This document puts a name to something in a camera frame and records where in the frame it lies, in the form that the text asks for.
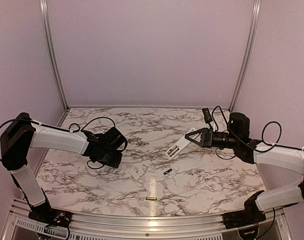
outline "lavender wall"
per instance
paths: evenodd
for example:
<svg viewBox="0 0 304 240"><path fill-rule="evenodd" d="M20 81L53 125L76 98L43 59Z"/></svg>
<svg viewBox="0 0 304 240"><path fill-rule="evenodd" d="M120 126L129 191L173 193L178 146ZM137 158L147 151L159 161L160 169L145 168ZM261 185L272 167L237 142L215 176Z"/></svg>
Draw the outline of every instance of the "lavender wall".
<svg viewBox="0 0 304 240"><path fill-rule="evenodd" d="M70 106L229 107L252 0L50 0Z"/></svg>
<svg viewBox="0 0 304 240"><path fill-rule="evenodd" d="M264 125L282 124L281 143L304 146L304 0L262 1L256 42L236 111L251 119L251 137ZM267 139L275 141L271 128ZM300 176L262 166L267 185L276 188ZM285 209L294 240L304 240L304 204Z"/></svg>
<svg viewBox="0 0 304 240"><path fill-rule="evenodd" d="M50 124L57 124L63 114L39 2L0 0L0 124L23 111ZM32 169L41 153L30 151ZM15 196L17 188L0 162L0 236Z"/></svg>

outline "electrical wire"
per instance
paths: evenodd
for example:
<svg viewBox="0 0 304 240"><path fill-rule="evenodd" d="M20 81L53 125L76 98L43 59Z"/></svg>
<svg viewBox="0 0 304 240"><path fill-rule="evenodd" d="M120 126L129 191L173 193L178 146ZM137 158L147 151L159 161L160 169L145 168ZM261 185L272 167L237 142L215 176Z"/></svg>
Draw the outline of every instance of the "electrical wire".
<svg viewBox="0 0 304 240"><path fill-rule="evenodd" d="M91 121L89 121L87 124L85 124L84 127L82 127L81 131L84 130L90 123L92 123L93 121L98 120L98 119L108 119L113 123L113 126L116 127L116 123L111 118L109 118L107 116L99 116L99 117L93 118Z"/></svg>
<svg viewBox="0 0 304 240"><path fill-rule="evenodd" d="M100 166L100 167L91 167L91 166L89 166L89 162L92 162L92 161L89 160L89 161L86 162L86 165L89 169L98 170L98 169L101 169L105 166L105 164L102 164L102 166Z"/></svg>
<svg viewBox="0 0 304 240"><path fill-rule="evenodd" d="M253 151L258 152L258 153L267 153L268 151L271 151L272 149L274 149L274 148L277 146L277 143L280 141L280 138L281 138L281 135L282 135L282 126L281 126L281 124L278 123L277 121L270 121L270 122L268 122L268 123L264 126L263 131L262 131L262 135L261 135L261 136L264 135L264 132L265 132L265 129L267 128L267 126L269 126L270 124L277 124L277 125L279 126L279 128L280 128L280 132L279 132L279 135L278 135L278 138L277 138L275 144L272 145L269 149L266 149L266 150L257 150L257 149L255 149L254 147L249 146L247 143L245 143L244 141L242 141L242 140L241 140L241 139L240 139L240 138L239 138L239 137L238 137L238 136L229 128L228 121L227 121L227 119L226 119L226 117L225 117L225 115L224 115L224 113L223 113L223 110L222 110L221 106L219 106L219 105L216 106L216 107L213 109L213 111L212 111L212 118L213 118L213 120L215 121L214 116L213 116L213 113L214 113L214 111L215 111L217 108L220 109L220 112L221 112L221 114L222 114L222 116L223 116L223 118L224 118L224 121L225 121L225 124L226 124L227 131L228 131L229 133L231 133L237 140L239 140L241 143L243 143L245 146L247 146L248 148L252 149Z"/></svg>
<svg viewBox="0 0 304 240"><path fill-rule="evenodd" d="M68 240L70 238L71 232L70 232L70 228L67 227L67 237L65 240Z"/></svg>
<svg viewBox="0 0 304 240"><path fill-rule="evenodd" d="M79 132L79 131L81 130L80 125L77 124L77 123L75 123L75 122L72 123L72 124L70 124L70 126L68 126L68 129L70 130L72 126L77 126L77 130L74 130L75 133L76 133L76 132Z"/></svg>
<svg viewBox="0 0 304 240"><path fill-rule="evenodd" d="M215 108L213 108L213 110L212 110L211 115L212 115L213 122L214 122L214 124L215 124L215 126L216 126L216 129L214 130L215 132L219 131L219 125L218 125L217 121L216 121L215 118L214 118L214 112L215 112L215 110L216 110L217 108L220 108L221 112L223 113L222 108L221 108L221 106L219 106L219 105L216 106Z"/></svg>
<svg viewBox="0 0 304 240"><path fill-rule="evenodd" d="M216 121L215 121L215 118L214 118L213 113L214 113L214 111L215 111L217 108L220 109L220 112L221 112L221 114L222 114L222 116L223 116L223 118L224 118L224 121L225 121L225 124L226 124L227 131L228 131L229 133L231 133L231 134L232 134L236 139L238 139L241 143L243 143L244 145L246 145L248 148L252 149L252 150L255 151L255 152L258 152L258 153L267 153L267 152L271 151L271 150L272 150L273 148L275 148L275 147L280 147L280 148L285 148L285 149L293 149L293 150L304 151L304 148L299 148L299 147L294 147L294 146L286 146L286 145L280 145L280 144L278 144L279 141L280 141L280 139L281 139L281 135L282 135L282 126L281 126L281 124L280 124L279 122L277 122L277 121L270 121L270 122L268 122L268 123L264 126L264 128L263 128L263 130L262 130L262 133L261 133L261 141L262 141L265 145L271 146L271 147L270 147L269 149L267 149L267 150L257 150L257 149L255 149L254 147L251 147L251 146L249 146L247 143L245 143L244 141L242 141L238 136L235 135L235 133L234 133L231 129L229 129L228 121L227 121L227 119L226 119L226 117L225 117L225 115L224 115L224 113L223 113L223 110L222 110L221 106L219 106L219 105L216 106L216 107L213 109L213 111L212 111L212 119L213 119L214 123L216 124ZM274 144L267 143L267 142L264 140L264 133L265 133L267 127L268 127L270 124L277 124L278 127L279 127L279 129L280 129L278 138L277 138L277 140L276 140L276 142L275 142Z"/></svg>
<svg viewBox="0 0 304 240"><path fill-rule="evenodd" d="M271 225L268 227L268 229L261 236L257 237L256 240L262 238L265 234L267 234L267 232L272 228L275 220L276 220L276 210L273 208L273 221L272 221Z"/></svg>
<svg viewBox="0 0 304 240"><path fill-rule="evenodd" d="M230 157L230 158L224 158L224 157L221 157L221 156L219 156L219 154L218 154L218 147L215 149L215 154L220 158L220 159L223 159L223 160L231 160L231 159L234 159L237 155L235 155L234 154L234 156L232 156L232 157Z"/></svg>

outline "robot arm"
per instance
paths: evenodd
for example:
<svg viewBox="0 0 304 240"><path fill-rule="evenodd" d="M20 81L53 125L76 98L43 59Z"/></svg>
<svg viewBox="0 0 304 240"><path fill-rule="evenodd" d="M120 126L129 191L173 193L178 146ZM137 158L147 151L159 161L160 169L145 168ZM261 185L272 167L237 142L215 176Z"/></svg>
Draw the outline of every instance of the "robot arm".
<svg viewBox="0 0 304 240"><path fill-rule="evenodd" d="M209 109L203 110L206 123L212 122ZM304 176L304 151L295 147L266 145L262 140L250 139L250 119L242 113L233 112L227 122L228 132L202 128L187 133L185 138L206 148L233 149L236 157L250 164L267 164L288 169ZM200 134L200 141L193 136ZM259 191L244 203L244 210L228 212L223 215L227 229L257 224L266 220L264 211L276 207L289 207L304 202L304 178L267 191Z"/></svg>
<svg viewBox="0 0 304 240"><path fill-rule="evenodd" d="M0 137L0 160L23 192L31 208L29 218L66 228L69 226L71 213L50 206L28 165L29 148L73 152L89 157L93 163L99 162L118 168L122 158L122 150L118 148L122 144L126 148L127 140L115 127L104 134L93 134L86 130L75 132L32 120L28 113L22 112Z"/></svg>

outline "purple backdrop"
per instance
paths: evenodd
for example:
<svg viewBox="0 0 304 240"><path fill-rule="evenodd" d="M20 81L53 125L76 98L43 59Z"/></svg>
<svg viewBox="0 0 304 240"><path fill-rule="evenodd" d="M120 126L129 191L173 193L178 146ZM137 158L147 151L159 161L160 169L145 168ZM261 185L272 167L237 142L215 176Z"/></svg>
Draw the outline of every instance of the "purple backdrop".
<svg viewBox="0 0 304 240"><path fill-rule="evenodd" d="M253 1L60 0L48 8L71 106L229 107Z"/></svg>

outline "black cable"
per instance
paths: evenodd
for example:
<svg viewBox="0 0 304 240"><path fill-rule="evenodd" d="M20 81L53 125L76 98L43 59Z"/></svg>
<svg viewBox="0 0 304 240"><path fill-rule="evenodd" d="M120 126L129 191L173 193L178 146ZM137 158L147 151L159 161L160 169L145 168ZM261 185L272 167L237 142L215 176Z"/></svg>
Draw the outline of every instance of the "black cable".
<svg viewBox="0 0 304 240"><path fill-rule="evenodd" d="M215 121L214 116L213 116L213 112L214 112L215 109L217 109L217 108L219 108L220 111L221 111L221 114L222 114L222 116L223 116L223 118L224 118L224 121L225 121L225 124L226 124L227 131L228 131L229 133L231 133L231 134L232 134L236 139L238 139L241 143L243 143L244 145L246 145L248 148L252 149L253 151L258 152L258 153L262 153L262 154L263 154L263 153L267 153L268 151L271 151L272 149L274 149L274 148L277 146L277 143L280 141L280 138L281 138L281 135L282 135L282 126L281 126L281 124L278 123L277 121L270 121L270 122L268 122L268 123L264 126L263 129L265 130L265 129L267 128L267 126L270 125L270 124L277 124L277 125L279 126L279 128L280 128L280 133L279 133L279 135L278 135L278 138L277 138L275 144L272 145L269 149L263 150L263 151L257 150L257 149L255 149L254 147L249 146L247 143L245 143L244 141L242 141L237 135L235 135L235 133L234 133L233 131L231 131L231 129L229 129L229 124L228 124L228 121L227 121L227 119L226 119L226 116L224 115L223 110L222 110L221 106L219 106L219 105L216 106L216 107L213 109L213 111L212 111L212 118L213 118L213 120Z"/></svg>
<svg viewBox="0 0 304 240"><path fill-rule="evenodd" d="M220 109L220 112L221 112L221 114L222 114L222 116L223 116L223 118L224 118L224 121L225 121L226 128L227 128L228 132L231 133L234 137L236 137L236 139L238 139L241 143L243 143L244 145L246 145L248 148L252 149L252 150L255 151L255 152L258 152L258 153L267 153L268 151L272 150L272 149L275 148L275 147L280 147L280 148L285 148L285 149L293 149L293 150L304 151L304 149L299 148L299 147L286 146L286 145L277 144L277 143L280 141L281 135L282 135L282 126L281 126L281 124L280 124L279 122L277 122L277 121L270 121L270 122L268 122L268 123L264 126L264 128L263 128L263 130L262 130L262 133L261 133L261 141L262 141L265 145L271 146L271 147L270 147L269 149L267 149L267 150L264 150L264 151L257 150L257 149L255 149L255 148L249 146L249 145L248 145L247 143L245 143L244 141L242 141L240 138L238 138L238 136L236 136L236 135L234 134L233 131L231 131L231 129L229 129L228 121L227 121L227 119L226 119L226 117L225 117L225 115L224 115L224 113L223 113L223 110L222 110L221 106L219 106L219 105L216 106L216 107L213 109L213 111L212 111L212 119L213 119L213 121L215 122L215 124L216 124L216 121L215 121L215 118L214 118L214 116L213 116L213 113L214 113L214 111L215 111L217 108ZM277 125L279 126L279 129L280 129L280 133L279 133L279 135L278 135L278 138L277 138L275 144L267 143L267 142L264 140L264 133L265 133L265 130L267 129L267 127L268 127L270 124L277 124Z"/></svg>
<svg viewBox="0 0 304 240"><path fill-rule="evenodd" d="M232 156L232 157L230 157L230 158L223 158L223 157L221 157L221 156L219 156L219 154L218 154L218 147L215 149L215 154L220 158L220 159L223 159L223 160L231 160L231 159L234 159L237 155L235 155L234 154L234 156Z"/></svg>
<svg viewBox="0 0 304 240"><path fill-rule="evenodd" d="M256 240L262 238L265 234L267 234L267 232L272 228L275 220L276 220L276 210L273 208L273 221L272 221L270 227L261 236L257 237Z"/></svg>
<svg viewBox="0 0 304 240"><path fill-rule="evenodd" d="M212 110L211 115L212 115L213 122L214 122L214 124L215 124L215 126L216 126L216 129L214 129L215 132L219 131L219 125L218 125L217 121L216 121L215 118L214 118L214 112L216 111L217 108L220 108L221 113L223 114L222 108L221 108L221 106L219 106L219 105L216 106L215 108L213 108L213 110Z"/></svg>
<svg viewBox="0 0 304 240"><path fill-rule="evenodd" d="M100 166L100 167L91 167L91 166L89 166L89 162L92 162L92 161L89 160L89 161L86 162L86 165L89 169L98 170L98 169L101 169L105 166L105 164L102 164L102 166Z"/></svg>
<svg viewBox="0 0 304 240"><path fill-rule="evenodd" d="M60 131L63 131L63 132L70 132L70 129L65 129L65 128L61 128L61 127L58 127L58 126L52 126L52 125L47 125L47 124L44 124L44 123L41 123L41 126L43 127L47 127L47 128L50 128L50 129L56 129L56 130L60 130Z"/></svg>
<svg viewBox="0 0 304 240"><path fill-rule="evenodd" d="M79 131L81 130L80 125L77 124L77 123L75 123L75 122L72 123L72 124L70 124L70 126L68 126L68 129L70 130L72 126L77 126L77 130L74 130L74 131L73 131L74 133L79 132Z"/></svg>
<svg viewBox="0 0 304 240"><path fill-rule="evenodd" d="M89 121L87 124L85 124L85 126L82 127L81 131L84 130L90 123L92 123L93 121L95 121L97 119L108 119L113 123L114 127L116 127L116 123L111 118L109 118L107 116L99 116L99 117L93 118L91 121Z"/></svg>
<svg viewBox="0 0 304 240"><path fill-rule="evenodd" d="M71 232L70 232L70 228L67 227L67 237L65 240L68 240L70 238Z"/></svg>

